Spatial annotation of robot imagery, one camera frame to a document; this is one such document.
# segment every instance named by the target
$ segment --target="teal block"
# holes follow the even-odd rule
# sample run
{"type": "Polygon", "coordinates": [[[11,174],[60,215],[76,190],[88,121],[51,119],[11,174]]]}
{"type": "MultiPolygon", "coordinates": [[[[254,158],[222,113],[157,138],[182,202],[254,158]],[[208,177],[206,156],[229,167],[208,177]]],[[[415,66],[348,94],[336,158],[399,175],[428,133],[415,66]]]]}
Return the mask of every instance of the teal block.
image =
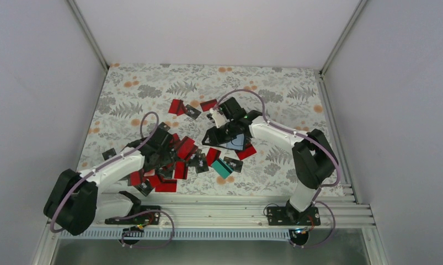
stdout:
{"type": "Polygon", "coordinates": [[[212,164],[211,167],[220,174],[220,176],[226,179],[231,173],[233,173],[233,169],[228,166],[223,160],[217,159],[212,164]]]}

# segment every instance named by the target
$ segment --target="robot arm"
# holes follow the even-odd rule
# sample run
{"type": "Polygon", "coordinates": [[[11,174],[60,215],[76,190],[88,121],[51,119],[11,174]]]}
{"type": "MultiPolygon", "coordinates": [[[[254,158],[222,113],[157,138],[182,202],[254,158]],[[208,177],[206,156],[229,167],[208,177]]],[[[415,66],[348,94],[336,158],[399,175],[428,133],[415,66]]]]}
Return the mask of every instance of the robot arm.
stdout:
{"type": "Polygon", "coordinates": [[[94,172],[78,189],[68,198],[64,207],[56,219],[56,222],[70,232],[79,235],[93,222],[102,221],[113,217],[128,216],[138,213],[140,200],[128,192],[118,194],[106,194],[103,192],[110,185],[124,178],[132,172],[144,170],[148,172],[158,168],[161,164],[167,165],[172,162],[173,155],[168,148],[172,135],[161,128],[157,128],[155,134],[145,145],[138,150],[124,156],[125,153],[134,150],[144,139],[131,142],[120,154],[104,161],[96,167],[75,172],[67,169],[59,175],[52,189],[51,195],[44,206],[44,214],[52,218],[59,203],[62,202],[70,189],[84,176],[94,172]]]}
{"type": "MultiPolygon", "coordinates": [[[[223,144],[236,139],[242,134],[247,138],[258,138],[268,141],[284,150],[291,150],[298,184],[294,194],[286,203],[286,213],[296,223],[310,209],[311,202],[319,192],[322,182],[330,177],[335,170],[327,155],[300,136],[291,135],[275,128],[262,117],[262,113],[252,110],[249,113],[239,106],[234,98],[220,104],[220,113],[210,110],[216,126],[208,129],[203,144],[224,147],[223,144]]],[[[317,129],[311,132],[298,131],[322,145],[336,159],[324,134],[317,129]]]]}

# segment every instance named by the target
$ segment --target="patterned mat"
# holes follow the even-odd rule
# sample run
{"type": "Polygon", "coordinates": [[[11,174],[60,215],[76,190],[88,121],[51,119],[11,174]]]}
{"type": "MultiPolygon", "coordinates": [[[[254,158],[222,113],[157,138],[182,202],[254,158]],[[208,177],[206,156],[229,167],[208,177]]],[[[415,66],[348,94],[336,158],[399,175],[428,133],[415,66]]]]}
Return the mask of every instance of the patterned mat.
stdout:
{"type": "MultiPolygon", "coordinates": [[[[119,152],[127,143],[139,138],[142,116],[152,110],[160,121],[168,124],[170,133],[188,136],[207,153],[201,144],[205,131],[213,126],[202,113],[196,120],[187,115],[176,116],[168,110],[173,99],[201,110],[200,103],[220,98],[227,92],[246,88],[259,93],[266,102],[270,117],[280,124],[298,130],[318,128],[328,137],[313,70],[279,67],[239,67],[207,65],[169,65],[116,63],[109,69],[100,95],[88,137],[80,158],[79,170],[98,165],[102,152],[114,148],[119,152]]],[[[234,95],[247,112],[261,110],[261,103],[248,93],[234,95]]],[[[145,122],[150,132],[155,118],[145,122]]],[[[291,195],[298,182],[291,150],[282,150],[271,143],[253,139],[257,153],[244,160],[242,172],[233,172],[223,179],[212,168],[196,174],[189,168],[187,180],[178,180],[178,194],[206,195],[291,195]]],[[[237,159],[231,150],[225,156],[237,159]]],[[[335,174],[326,183],[335,180],[335,174]]],[[[118,182],[114,189],[127,189],[127,182],[118,182]]],[[[324,188],[322,196],[343,196],[339,185],[324,188]]]]}

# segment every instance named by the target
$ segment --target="gray floor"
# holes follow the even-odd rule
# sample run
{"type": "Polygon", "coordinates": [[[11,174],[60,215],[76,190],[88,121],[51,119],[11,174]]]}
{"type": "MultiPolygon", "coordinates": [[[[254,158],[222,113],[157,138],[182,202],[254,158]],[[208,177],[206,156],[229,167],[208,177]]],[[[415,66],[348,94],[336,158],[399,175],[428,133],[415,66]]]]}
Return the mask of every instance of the gray floor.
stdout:
{"type": "MultiPolygon", "coordinates": [[[[309,243],[329,231],[311,232],[309,243]]],[[[159,241],[140,242],[147,245],[159,241]]],[[[320,248],[293,249],[275,241],[173,241],[160,250],[122,248],[114,240],[61,240],[55,265],[61,264],[369,264],[360,229],[339,229],[320,248]]]]}

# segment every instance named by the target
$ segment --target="red block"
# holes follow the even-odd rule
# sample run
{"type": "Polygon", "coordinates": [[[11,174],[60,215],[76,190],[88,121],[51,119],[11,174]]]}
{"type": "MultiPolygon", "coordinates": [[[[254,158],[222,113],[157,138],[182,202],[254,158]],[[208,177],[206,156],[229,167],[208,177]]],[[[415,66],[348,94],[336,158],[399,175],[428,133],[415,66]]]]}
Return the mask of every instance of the red block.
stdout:
{"type": "Polygon", "coordinates": [[[169,145],[172,147],[172,146],[177,145],[179,142],[180,142],[179,135],[178,134],[173,134],[173,139],[171,140],[169,145]]]}
{"type": "Polygon", "coordinates": [[[190,152],[190,149],[192,149],[194,143],[195,143],[194,140],[185,136],[184,138],[182,138],[181,141],[179,141],[177,144],[174,145],[174,150],[178,153],[180,150],[189,149],[187,152],[190,152]]]}
{"type": "Polygon", "coordinates": [[[149,176],[154,176],[154,169],[145,172],[145,174],[143,174],[144,177],[149,177],[149,176]]]}
{"type": "Polygon", "coordinates": [[[204,112],[207,112],[211,108],[213,108],[216,104],[218,104],[218,101],[216,99],[212,99],[212,100],[208,100],[208,101],[200,103],[200,106],[202,107],[202,110],[204,112]]]}
{"type": "Polygon", "coordinates": [[[176,162],[176,167],[174,170],[175,179],[187,179],[187,165],[184,162],[176,162]]]}
{"type": "Polygon", "coordinates": [[[192,154],[195,153],[198,148],[198,146],[193,144],[191,146],[189,144],[185,144],[184,146],[181,146],[177,153],[177,156],[184,161],[188,161],[192,154]]]}
{"type": "Polygon", "coordinates": [[[239,157],[239,160],[247,158],[255,153],[257,153],[257,151],[255,150],[254,146],[252,146],[252,144],[246,145],[243,151],[236,151],[236,155],[237,157],[239,157]]]}
{"type": "Polygon", "coordinates": [[[154,189],[155,192],[176,192],[176,190],[177,190],[176,179],[165,179],[163,183],[161,183],[154,189]]]}
{"type": "Polygon", "coordinates": [[[171,106],[169,107],[169,113],[176,114],[177,116],[184,114],[186,111],[184,102],[180,99],[173,99],[171,106]]]}
{"type": "Polygon", "coordinates": [[[130,173],[130,186],[137,186],[143,183],[143,178],[139,171],[130,173]]]}
{"type": "Polygon", "coordinates": [[[159,175],[149,176],[147,177],[147,180],[153,188],[156,188],[163,182],[163,179],[159,175]]]}
{"type": "Polygon", "coordinates": [[[208,153],[207,153],[207,164],[208,164],[208,166],[211,166],[211,164],[215,161],[215,160],[217,160],[218,158],[220,158],[220,154],[221,154],[221,151],[220,150],[218,150],[218,149],[215,149],[215,148],[210,148],[209,150],[208,150],[208,153]]]}

